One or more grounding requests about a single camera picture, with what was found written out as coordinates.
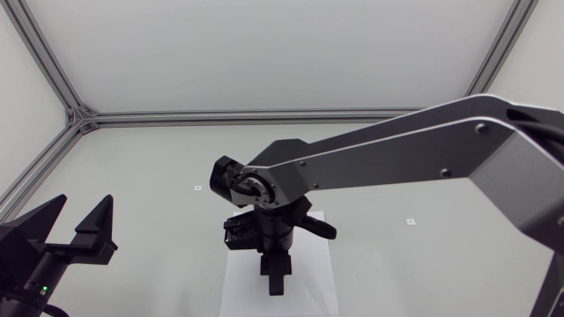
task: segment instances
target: white paper sheet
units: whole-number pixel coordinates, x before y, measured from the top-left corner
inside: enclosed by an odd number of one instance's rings
[[[324,220],[322,211],[309,216]],[[293,230],[292,275],[284,276],[284,295],[270,296],[260,275],[256,250],[229,251],[221,317],[338,317],[329,243],[299,227]]]

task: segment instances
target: gray metal arm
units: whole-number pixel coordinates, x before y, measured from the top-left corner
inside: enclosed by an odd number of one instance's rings
[[[232,203],[276,209],[310,190],[468,177],[518,229],[564,254],[564,149],[520,122],[564,128],[564,115],[480,95],[313,144],[277,141],[241,169]]]

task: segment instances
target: aluminum frame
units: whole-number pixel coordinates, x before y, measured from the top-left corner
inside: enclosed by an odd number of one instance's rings
[[[471,81],[467,95],[486,92],[538,0],[515,0]],[[66,111],[67,127],[0,196],[0,224],[14,218],[80,137],[100,128],[182,125],[378,122],[418,108],[316,109],[293,111],[131,112],[99,114],[85,105],[43,36],[26,0],[0,0],[4,10]]]

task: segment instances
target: cable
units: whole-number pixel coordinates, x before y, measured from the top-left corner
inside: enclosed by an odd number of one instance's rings
[[[558,144],[564,145],[563,129],[558,129],[553,126],[538,122],[515,121],[515,124],[531,133],[533,136],[546,138]]]

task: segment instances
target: bolt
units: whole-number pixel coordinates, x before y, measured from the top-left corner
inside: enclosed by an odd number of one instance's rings
[[[441,177],[448,178],[450,176],[452,176],[452,172],[448,168],[443,168],[441,170]]]
[[[485,134],[488,131],[488,127],[486,126],[485,123],[478,123],[478,125],[476,125],[476,128],[474,130],[478,134]]]

